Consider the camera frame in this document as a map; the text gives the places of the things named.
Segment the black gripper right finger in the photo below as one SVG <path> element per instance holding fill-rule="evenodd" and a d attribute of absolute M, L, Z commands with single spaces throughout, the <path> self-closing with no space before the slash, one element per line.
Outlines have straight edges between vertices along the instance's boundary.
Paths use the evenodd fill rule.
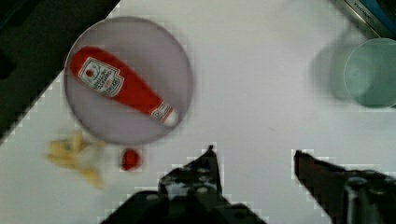
<path fill-rule="evenodd" d="M 347 170 L 295 152 L 294 173 L 332 224 L 396 224 L 395 178 L 375 170 Z"/>

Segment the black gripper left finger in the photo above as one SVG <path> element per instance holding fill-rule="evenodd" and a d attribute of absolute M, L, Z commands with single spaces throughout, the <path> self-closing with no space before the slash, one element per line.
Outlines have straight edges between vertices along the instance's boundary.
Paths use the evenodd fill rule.
<path fill-rule="evenodd" d="M 213 145 L 193 161 L 164 175 L 158 184 L 159 193 L 171 203 L 192 203 L 198 189 L 222 193 L 218 157 Z"/>

